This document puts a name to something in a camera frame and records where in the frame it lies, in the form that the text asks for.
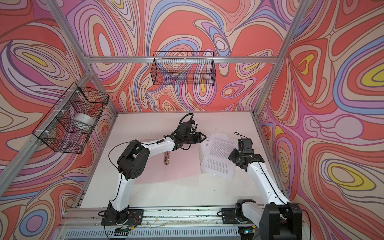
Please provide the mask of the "pink folder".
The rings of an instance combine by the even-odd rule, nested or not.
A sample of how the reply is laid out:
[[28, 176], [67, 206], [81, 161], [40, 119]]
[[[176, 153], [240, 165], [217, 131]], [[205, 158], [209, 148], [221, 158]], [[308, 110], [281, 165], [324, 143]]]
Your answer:
[[199, 145], [191, 145], [189, 150], [178, 149], [170, 152], [169, 164], [165, 164], [165, 154], [150, 157], [143, 173], [135, 184], [155, 184], [179, 180], [201, 174]]

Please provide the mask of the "printed paper sheet top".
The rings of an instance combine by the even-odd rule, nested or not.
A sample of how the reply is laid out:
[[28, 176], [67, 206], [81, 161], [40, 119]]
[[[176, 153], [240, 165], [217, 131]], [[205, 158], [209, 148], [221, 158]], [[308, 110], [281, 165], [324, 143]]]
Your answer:
[[212, 176], [232, 179], [235, 172], [235, 164], [228, 160], [228, 156], [237, 146], [237, 140], [226, 135], [211, 134], [209, 145], [201, 161], [201, 170]]

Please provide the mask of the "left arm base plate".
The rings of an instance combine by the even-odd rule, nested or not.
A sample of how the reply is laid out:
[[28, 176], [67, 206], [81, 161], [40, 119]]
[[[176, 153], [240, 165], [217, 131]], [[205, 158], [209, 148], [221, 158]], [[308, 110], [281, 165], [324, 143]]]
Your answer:
[[128, 209], [121, 212], [113, 208], [98, 213], [102, 217], [102, 226], [138, 226], [142, 224], [144, 210]]

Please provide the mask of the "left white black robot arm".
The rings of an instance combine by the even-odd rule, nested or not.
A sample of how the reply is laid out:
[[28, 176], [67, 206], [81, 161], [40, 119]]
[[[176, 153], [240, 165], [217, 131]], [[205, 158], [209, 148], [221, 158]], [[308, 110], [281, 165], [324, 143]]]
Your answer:
[[120, 182], [117, 187], [116, 196], [110, 201], [107, 210], [116, 215], [121, 215], [128, 211], [133, 185], [136, 178], [143, 173], [149, 158], [178, 149], [184, 150], [184, 145], [200, 144], [206, 138], [206, 135], [197, 131], [196, 122], [190, 120], [179, 122], [175, 131], [159, 140], [151, 142], [130, 141], [117, 160]]

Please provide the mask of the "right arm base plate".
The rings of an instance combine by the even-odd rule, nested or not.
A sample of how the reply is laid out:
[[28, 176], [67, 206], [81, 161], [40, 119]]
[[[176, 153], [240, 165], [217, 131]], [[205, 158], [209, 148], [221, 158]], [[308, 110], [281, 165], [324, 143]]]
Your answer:
[[222, 208], [217, 212], [217, 216], [222, 219], [222, 222], [225, 225], [256, 225], [254, 222], [243, 215], [241, 209], [237, 208]]

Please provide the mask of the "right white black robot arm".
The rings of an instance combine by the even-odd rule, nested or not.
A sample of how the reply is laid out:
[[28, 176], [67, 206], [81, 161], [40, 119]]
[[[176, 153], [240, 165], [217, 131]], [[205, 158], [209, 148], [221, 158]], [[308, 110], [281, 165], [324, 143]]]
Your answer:
[[233, 149], [228, 159], [250, 175], [263, 201], [260, 207], [253, 200], [238, 200], [235, 220], [253, 223], [262, 240], [301, 240], [303, 211], [279, 190], [261, 155]]

